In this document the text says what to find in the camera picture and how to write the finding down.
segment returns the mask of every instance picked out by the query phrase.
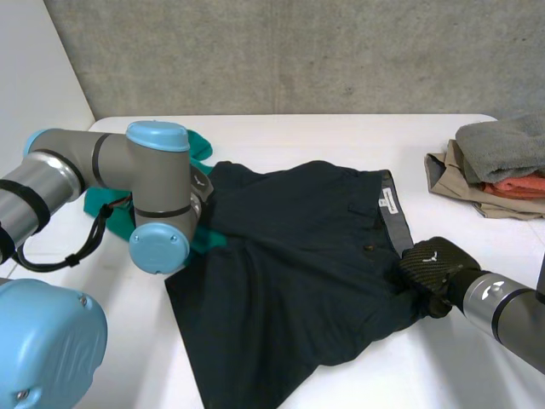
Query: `gray wall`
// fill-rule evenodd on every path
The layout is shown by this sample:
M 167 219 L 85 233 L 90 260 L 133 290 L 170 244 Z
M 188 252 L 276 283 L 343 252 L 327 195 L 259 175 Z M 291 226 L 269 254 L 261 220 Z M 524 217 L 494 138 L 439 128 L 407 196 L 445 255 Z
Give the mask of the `gray wall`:
M 45 0 L 97 118 L 545 104 L 543 0 Z

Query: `light blue joint cap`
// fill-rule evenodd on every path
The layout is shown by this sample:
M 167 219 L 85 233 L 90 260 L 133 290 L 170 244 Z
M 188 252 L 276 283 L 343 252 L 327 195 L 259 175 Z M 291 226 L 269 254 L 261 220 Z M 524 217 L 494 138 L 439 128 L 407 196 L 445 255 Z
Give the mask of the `light blue joint cap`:
M 165 152 L 189 150 L 186 128 L 173 122 L 138 121 L 127 128 L 127 138 L 143 147 Z
M 189 256 L 187 237 L 166 223 L 147 223 L 136 228 L 129 240 L 129 253 L 136 267 L 150 274 L 180 271 Z
M 25 150 L 23 151 L 23 158 L 26 158 L 26 155 L 31 151 L 31 146 L 34 141 L 46 130 L 37 130 L 26 140 Z
M 74 407 L 102 363 L 107 336 L 104 311 L 86 294 L 36 279 L 0 286 L 0 407 Z

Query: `gray waistband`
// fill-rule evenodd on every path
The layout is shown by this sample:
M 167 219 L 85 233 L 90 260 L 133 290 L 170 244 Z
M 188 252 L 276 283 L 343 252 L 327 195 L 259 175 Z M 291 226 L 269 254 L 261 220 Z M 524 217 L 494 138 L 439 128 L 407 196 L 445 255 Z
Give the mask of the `gray waistband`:
M 389 170 L 382 172 L 382 190 L 378 205 L 390 242 L 398 255 L 402 256 L 405 250 L 414 246 L 414 243 Z

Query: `dark navy shorts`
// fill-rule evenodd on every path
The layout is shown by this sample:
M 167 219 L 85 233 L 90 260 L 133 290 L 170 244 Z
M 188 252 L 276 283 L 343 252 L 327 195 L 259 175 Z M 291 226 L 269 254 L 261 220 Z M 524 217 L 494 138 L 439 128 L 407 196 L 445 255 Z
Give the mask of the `dark navy shorts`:
M 209 177 L 202 223 L 228 244 L 167 280 L 207 409 L 276 408 L 425 314 L 398 280 L 412 241 L 388 171 L 219 163 Z

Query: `orange cloth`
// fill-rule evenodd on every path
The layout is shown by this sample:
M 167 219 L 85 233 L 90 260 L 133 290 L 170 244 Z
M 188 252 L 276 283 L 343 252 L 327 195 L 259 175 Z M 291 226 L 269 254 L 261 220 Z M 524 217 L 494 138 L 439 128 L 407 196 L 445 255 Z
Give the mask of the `orange cloth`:
M 545 199 L 545 178 L 536 174 L 485 183 L 483 190 L 500 198 Z

